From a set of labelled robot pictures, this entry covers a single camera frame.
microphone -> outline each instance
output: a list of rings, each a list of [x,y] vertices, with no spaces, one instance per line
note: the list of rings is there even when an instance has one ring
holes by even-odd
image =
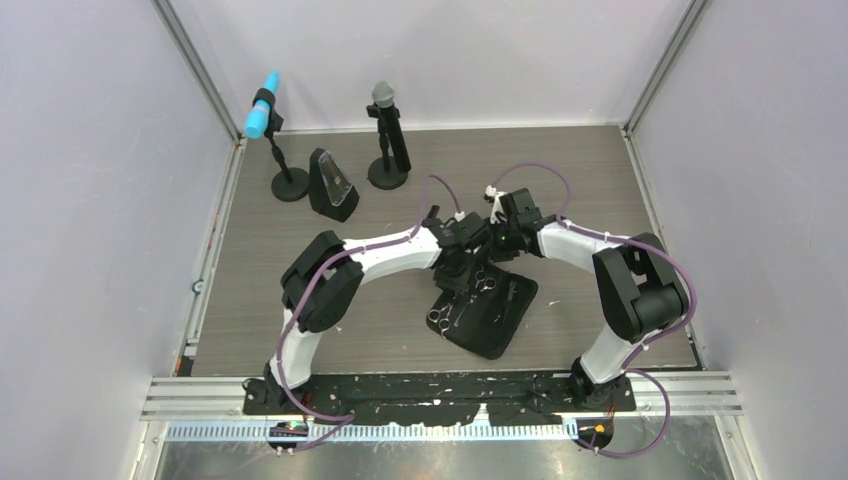
[[[371,98],[380,110],[380,116],[386,122],[386,134],[392,145],[392,154],[395,157],[397,170],[407,173],[412,170],[409,163],[409,153],[406,151],[406,142],[403,140],[403,132],[400,129],[400,113],[395,107],[395,91],[389,82],[377,82],[371,91]]]
[[[274,70],[268,75],[265,80],[265,85],[262,88],[268,90],[273,95],[277,94],[277,87],[280,86],[280,72]],[[244,123],[244,133],[249,138],[259,138],[265,133],[268,128],[268,117],[271,116],[271,105],[265,100],[257,100],[253,105],[253,109],[247,114],[247,120]]]

blue tube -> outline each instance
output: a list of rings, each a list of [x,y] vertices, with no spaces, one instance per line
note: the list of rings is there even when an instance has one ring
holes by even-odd
[[[270,90],[274,95],[277,94],[277,87],[280,86],[280,72],[274,70],[271,75],[265,80],[265,89]],[[244,123],[244,133],[249,138],[259,138],[265,133],[268,128],[268,116],[271,114],[271,106],[265,100],[257,100],[253,105],[253,109],[247,114],[247,121]]]

black microphone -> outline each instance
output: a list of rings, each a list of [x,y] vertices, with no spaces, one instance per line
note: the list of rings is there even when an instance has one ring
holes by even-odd
[[[400,129],[400,112],[395,107],[395,91],[388,82],[378,82],[371,91],[371,98],[386,122],[386,134],[389,136],[397,170],[407,173],[412,170],[412,165],[409,163],[409,153],[406,151],[406,142]]]

microphone head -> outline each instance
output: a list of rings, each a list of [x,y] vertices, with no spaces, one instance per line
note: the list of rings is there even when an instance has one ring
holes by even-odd
[[[395,104],[395,89],[389,82],[377,82],[371,91],[371,98],[380,108],[388,108]]]

white wall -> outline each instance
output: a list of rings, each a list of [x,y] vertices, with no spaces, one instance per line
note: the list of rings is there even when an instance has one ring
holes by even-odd
[[[683,0],[173,0],[242,124],[282,72],[287,129],[375,127],[388,80],[407,127],[623,123]]]
[[[848,3],[712,2],[638,127],[767,479],[845,478]]]
[[[0,15],[0,478],[127,478],[231,142],[146,0]]]

